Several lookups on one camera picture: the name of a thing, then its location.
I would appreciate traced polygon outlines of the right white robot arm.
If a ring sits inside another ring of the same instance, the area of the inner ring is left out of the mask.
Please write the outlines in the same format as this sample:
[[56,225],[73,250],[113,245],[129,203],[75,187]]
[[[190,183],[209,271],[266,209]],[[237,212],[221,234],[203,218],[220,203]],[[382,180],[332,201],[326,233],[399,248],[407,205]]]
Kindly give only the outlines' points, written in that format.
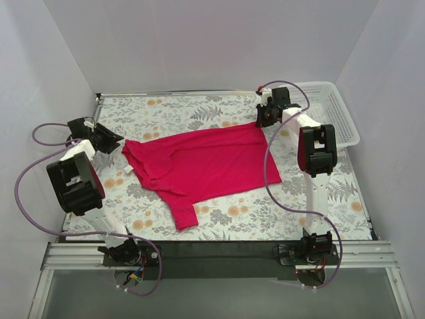
[[265,128],[279,122],[285,124],[297,137],[297,164],[306,186],[306,217],[303,236],[291,247],[279,247],[278,257],[308,264],[324,263],[332,253],[334,229],[328,216],[329,181],[337,164],[335,128],[321,124],[307,114],[299,104],[290,100],[286,87],[259,86],[257,95],[256,126]]

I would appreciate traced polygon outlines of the magenta t shirt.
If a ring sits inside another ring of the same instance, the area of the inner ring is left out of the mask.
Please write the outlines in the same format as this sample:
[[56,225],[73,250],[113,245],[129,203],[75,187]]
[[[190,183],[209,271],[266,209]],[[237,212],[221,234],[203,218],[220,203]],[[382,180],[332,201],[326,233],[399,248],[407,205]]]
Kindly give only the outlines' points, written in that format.
[[122,153],[141,186],[170,208],[175,227],[198,225],[194,204],[281,182],[254,123],[210,128],[150,142],[126,140]]

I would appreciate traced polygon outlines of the white plastic basket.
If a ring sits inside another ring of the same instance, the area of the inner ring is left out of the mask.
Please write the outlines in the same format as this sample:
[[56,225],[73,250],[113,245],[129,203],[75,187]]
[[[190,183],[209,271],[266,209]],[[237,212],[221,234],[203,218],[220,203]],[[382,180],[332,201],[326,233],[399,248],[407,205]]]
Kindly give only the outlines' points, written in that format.
[[335,128],[336,146],[342,150],[359,143],[359,133],[337,89],[327,81],[300,82],[297,85],[307,95],[310,107],[305,113],[316,122]]

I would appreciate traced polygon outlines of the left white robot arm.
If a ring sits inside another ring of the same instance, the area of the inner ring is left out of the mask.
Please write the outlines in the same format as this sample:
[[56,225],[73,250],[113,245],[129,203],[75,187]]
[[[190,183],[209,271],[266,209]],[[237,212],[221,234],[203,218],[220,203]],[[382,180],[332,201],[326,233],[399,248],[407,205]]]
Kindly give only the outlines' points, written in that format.
[[112,153],[124,138],[85,118],[67,123],[71,135],[66,143],[70,149],[58,161],[47,165],[46,171],[62,209],[91,224],[105,242],[100,252],[117,263],[136,265],[141,249],[130,231],[116,217],[106,212],[104,187],[92,165],[97,152]]

